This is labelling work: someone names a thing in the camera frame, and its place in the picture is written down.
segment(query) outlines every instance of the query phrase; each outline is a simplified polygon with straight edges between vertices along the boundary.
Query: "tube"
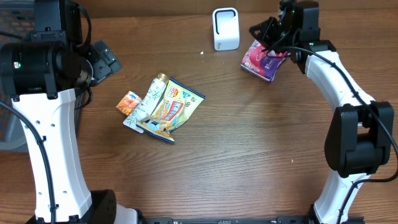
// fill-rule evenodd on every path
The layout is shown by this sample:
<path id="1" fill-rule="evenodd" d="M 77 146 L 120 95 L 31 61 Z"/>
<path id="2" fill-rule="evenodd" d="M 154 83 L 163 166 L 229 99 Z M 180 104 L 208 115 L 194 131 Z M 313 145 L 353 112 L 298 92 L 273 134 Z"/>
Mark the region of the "tube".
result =
<path id="1" fill-rule="evenodd" d="M 144 133 L 144 130 L 137 127 L 136 124 L 138 121 L 152 114 L 156 105 L 161 99 L 168 82 L 169 78 L 167 77 L 167 75 L 160 73 L 157 78 L 152 81 L 152 84 L 150 85 L 145 98 L 123 121 L 123 124 L 135 131 L 138 131 L 141 134 Z"/>

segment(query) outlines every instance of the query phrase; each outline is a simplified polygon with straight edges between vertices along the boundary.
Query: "pink and purple package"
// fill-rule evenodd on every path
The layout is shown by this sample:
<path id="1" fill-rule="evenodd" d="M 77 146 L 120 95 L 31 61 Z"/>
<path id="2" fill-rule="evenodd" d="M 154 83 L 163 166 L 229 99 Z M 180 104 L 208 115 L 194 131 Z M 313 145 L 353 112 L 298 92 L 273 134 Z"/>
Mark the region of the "pink and purple package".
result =
<path id="1" fill-rule="evenodd" d="M 277 54 L 272 50 L 267 53 L 264 49 L 266 48 L 255 40 L 244 55 L 241 67 L 264 81 L 272 82 L 288 52 Z"/>

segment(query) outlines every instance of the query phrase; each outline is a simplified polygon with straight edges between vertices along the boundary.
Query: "wooden table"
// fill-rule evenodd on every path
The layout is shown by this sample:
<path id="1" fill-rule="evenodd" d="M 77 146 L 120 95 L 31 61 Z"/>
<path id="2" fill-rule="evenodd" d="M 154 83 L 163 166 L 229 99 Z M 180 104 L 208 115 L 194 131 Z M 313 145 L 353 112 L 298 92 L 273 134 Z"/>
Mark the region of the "wooden table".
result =
<path id="1" fill-rule="evenodd" d="M 332 112 L 290 61 L 272 84 L 240 69 L 252 44 L 249 27 L 269 16 L 240 14 L 241 45 L 228 52 L 213 50 L 211 16 L 93 19 L 94 40 L 104 40 L 123 69 L 93 90 L 81 117 L 78 145 L 89 189 L 113 189 L 120 204 L 147 217 L 306 214 L 328 175 L 323 143 Z M 358 84 L 398 109 L 396 21 L 398 9 L 322 11 L 320 27 Z M 115 108 L 129 90 L 144 96 L 160 71 L 206 95 L 173 133 L 175 144 L 124 127 Z M 373 177 L 396 167 L 392 151 Z M 0 222 L 25 222 L 35 209 L 29 155 L 0 152 L 0 170 Z M 397 223 L 397 188 L 398 181 L 365 184 L 350 214 Z"/>

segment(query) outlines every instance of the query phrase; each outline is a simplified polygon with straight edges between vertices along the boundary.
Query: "wooden table top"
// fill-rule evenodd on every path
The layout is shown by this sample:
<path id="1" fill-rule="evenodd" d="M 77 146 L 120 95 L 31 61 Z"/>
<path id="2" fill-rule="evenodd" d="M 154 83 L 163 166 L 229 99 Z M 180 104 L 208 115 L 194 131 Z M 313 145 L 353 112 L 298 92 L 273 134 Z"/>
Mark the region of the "wooden table top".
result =
<path id="1" fill-rule="evenodd" d="M 211 16 L 93 19 L 123 69 L 95 88 L 83 110 L 78 146 L 91 190 L 147 217 L 264 218 L 304 215 L 320 196 L 329 167 L 323 144 L 332 112 L 292 62 L 268 84 L 240 69 L 250 26 L 274 14 L 240 14 L 238 50 L 215 52 Z M 322 39 L 378 101 L 398 109 L 398 9 L 322 11 Z M 164 72 L 206 96 L 168 144 L 123 126 L 115 106 L 127 91 L 144 96 Z M 398 138 L 398 125 L 394 136 Z M 397 167 L 394 151 L 373 178 Z M 28 154 L 0 152 L 0 223 L 22 223 L 35 209 Z M 397 223 L 398 180 L 364 184 L 350 215 Z"/>

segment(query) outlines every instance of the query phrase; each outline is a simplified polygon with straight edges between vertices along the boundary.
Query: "wood grain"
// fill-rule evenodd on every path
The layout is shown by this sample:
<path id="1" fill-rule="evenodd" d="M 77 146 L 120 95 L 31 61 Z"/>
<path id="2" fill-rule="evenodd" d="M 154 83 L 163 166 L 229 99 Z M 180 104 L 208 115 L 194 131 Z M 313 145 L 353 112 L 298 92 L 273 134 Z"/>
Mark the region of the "wood grain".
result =
<path id="1" fill-rule="evenodd" d="M 120 204 L 147 217 L 306 214 L 328 175 L 323 143 L 332 113 L 291 62 L 272 84 L 240 69 L 252 44 L 247 30 L 271 15 L 242 13 L 241 45 L 229 52 L 213 50 L 209 16 L 93 19 L 94 40 L 103 39 L 123 69 L 93 90 L 83 110 L 78 146 L 88 187 L 113 189 Z M 398 9 L 322 11 L 320 17 L 322 37 L 334 43 L 358 84 L 397 109 L 395 21 Z M 173 133 L 174 145 L 124 127 L 115 108 L 129 90 L 144 96 L 159 71 L 206 95 Z M 392 152 L 373 178 L 391 175 L 395 158 Z M 0 223 L 22 223 L 34 213 L 29 162 L 27 154 L 0 152 Z M 364 184 L 350 214 L 397 223 L 397 187 L 398 181 Z"/>
<path id="2" fill-rule="evenodd" d="M 391 9 L 396 0 L 316 0 L 321 10 Z M 235 7 L 238 12 L 277 12 L 279 0 L 76 0 L 92 18 L 132 16 L 182 16 L 211 13 L 219 7 Z"/>

